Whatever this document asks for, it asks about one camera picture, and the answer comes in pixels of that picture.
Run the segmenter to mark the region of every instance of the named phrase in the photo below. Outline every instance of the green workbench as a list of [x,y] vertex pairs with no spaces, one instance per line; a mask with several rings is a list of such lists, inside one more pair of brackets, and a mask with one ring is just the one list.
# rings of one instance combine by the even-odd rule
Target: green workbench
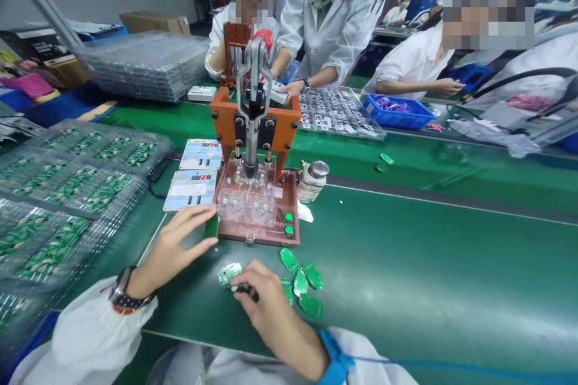
[[[133,102],[103,119],[168,135],[214,138],[208,106]],[[379,173],[379,154],[395,164]],[[322,272],[323,324],[366,335],[391,359],[553,374],[576,366],[578,171],[559,158],[389,134],[384,142],[298,131],[287,164],[326,161],[333,176],[301,223],[295,254]],[[175,162],[155,192],[168,190]],[[146,192],[61,303],[135,264],[163,220]],[[279,249],[221,240],[159,291],[148,332],[268,354],[230,293],[223,266],[252,259],[288,276]],[[408,368],[421,385],[517,384],[439,368]]]

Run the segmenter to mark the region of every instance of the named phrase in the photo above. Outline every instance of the orange fixture frame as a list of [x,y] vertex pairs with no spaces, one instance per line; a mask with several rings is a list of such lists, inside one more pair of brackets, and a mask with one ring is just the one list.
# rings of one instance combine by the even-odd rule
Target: orange fixture frame
[[[237,104],[231,102],[229,89],[221,87],[213,102],[211,111],[217,132],[217,140],[223,147],[225,167],[229,163],[231,152],[235,149],[237,136],[235,133],[235,115],[238,113]],[[267,116],[276,119],[275,135],[271,144],[271,151],[277,153],[277,170],[275,179],[277,183],[281,179],[281,170],[285,166],[287,154],[293,145],[299,122],[301,122],[301,104],[299,97],[291,96],[287,108],[269,108]]]

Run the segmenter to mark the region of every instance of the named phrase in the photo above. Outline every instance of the hand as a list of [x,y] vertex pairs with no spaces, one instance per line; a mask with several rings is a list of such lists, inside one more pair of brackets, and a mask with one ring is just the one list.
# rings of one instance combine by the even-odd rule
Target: hand
[[432,91],[442,97],[455,95],[464,88],[465,84],[461,84],[459,80],[452,80],[451,78],[443,78],[436,80],[432,84]]
[[147,298],[215,245],[217,238],[205,239],[189,250],[182,248],[180,243],[216,212],[215,205],[182,208],[177,212],[161,230],[146,262],[132,272],[126,294],[134,299]]
[[231,282],[232,286],[248,283],[259,294],[235,293],[263,342],[277,358],[290,365],[301,376],[318,382],[329,366],[323,342],[290,306],[279,276],[258,260],[253,260]]
[[305,90],[305,83],[301,80],[293,81],[287,84],[285,87],[280,88],[279,93],[287,93],[289,96],[297,95],[299,96]]

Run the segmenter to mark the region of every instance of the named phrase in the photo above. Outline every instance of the finger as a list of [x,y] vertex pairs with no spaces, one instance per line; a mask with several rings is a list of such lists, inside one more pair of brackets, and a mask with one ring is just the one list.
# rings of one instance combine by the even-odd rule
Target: finger
[[263,284],[266,280],[267,276],[251,269],[245,269],[242,273],[232,279],[231,286],[238,286],[241,283],[249,283],[258,293],[259,290],[263,288]]
[[216,208],[210,208],[202,214],[190,217],[188,220],[183,221],[178,227],[172,230],[172,237],[181,242],[185,236],[191,233],[194,229],[199,227],[201,224],[206,223],[217,213]]
[[193,248],[185,250],[185,253],[182,255],[182,259],[184,261],[183,267],[189,266],[196,259],[205,254],[218,241],[219,240],[217,238],[207,238],[196,244]]
[[255,272],[261,274],[262,276],[266,276],[266,277],[269,277],[269,276],[275,274],[272,270],[270,270],[268,267],[263,265],[263,263],[261,263],[257,259],[252,260],[247,266],[245,266],[245,271],[255,271]]
[[186,206],[184,208],[181,208],[181,210],[175,214],[173,219],[170,220],[170,223],[167,224],[166,226],[167,230],[174,230],[175,228],[180,226],[184,221],[189,220],[191,217],[202,214],[203,212],[208,212],[209,210],[213,209],[215,209],[215,205],[204,205],[194,207]]
[[257,311],[257,304],[255,301],[251,299],[248,294],[243,292],[236,292],[233,296],[237,301],[239,301],[241,307],[243,307],[243,310],[245,310],[245,313],[247,313],[247,316],[251,319]]

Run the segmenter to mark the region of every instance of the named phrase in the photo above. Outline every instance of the electronic component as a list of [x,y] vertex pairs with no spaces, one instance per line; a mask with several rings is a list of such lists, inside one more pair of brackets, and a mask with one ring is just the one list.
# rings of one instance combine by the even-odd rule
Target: electronic component
[[[284,104],[287,101],[288,94],[287,93],[280,93],[279,89],[285,87],[283,83],[278,81],[273,81],[273,86],[271,87],[271,99],[277,103]],[[267,91],[269,88],[269,83],[266,82],[263,85],[263,90]]]
[[116,194],[131,181],[130,174],[116,173],[109,176],[106,181],[89,197],[86,210],[101,211],[108,206]]
[[193,86],[188,91],[187,97],[192,102],[211,102],[216,94],[215,87]]
[[309,281],[311,287],[313,287],[315,290],[323,289],[323,278],[313,263],[304,263],[301,268],[303,269],[305,276],[307,276],[307,280]]
[[216,182],[215,171],[176,171],[170,183],[163,210],[178,212],[185,206],[210,205],[215,195]]
[[302,294],[299,297],[299,306],[305,312],[305,314],[315,318],[322,320],[324,315],[324,308],[323,304],[316,298],[308,295],[306,293]]
[[225,266],[219,271],[217,277],[219,278],[219,284],[223,287],[229,286],[233,278],[243,272],[240,263],[231,263]]
[[217,140],[193,138],[187,140],[182,153],[180,170],[218,170],[221,168],[223,151]]
[[24,265],[20,276],[36,281],[49,276],[66,257],[70,249],[88,229],[90,223],[78,217],[71,217],[30,260]]
[[287,297],[287,301],[291,307],[293,307],[294,303],[294,296],[293,291],[291,290],[291,280],[286,278],[281,278],[281,285],[283,286],[283,291],[285,292],[285,296]]
[[281,262],[285,266],[285,269],[290,273],[294,274],[299,269],[299,262],[293,255],[293,252],[288,248],[282,248],[279,252],[279,256],[281,257]]
[[307,277],[305,276],[303,269],[299,268],[295,280],[293,280],[293,293],[297,298],[299,298],[302,294],[307,293],[308,289],[309,283],[307,282]]

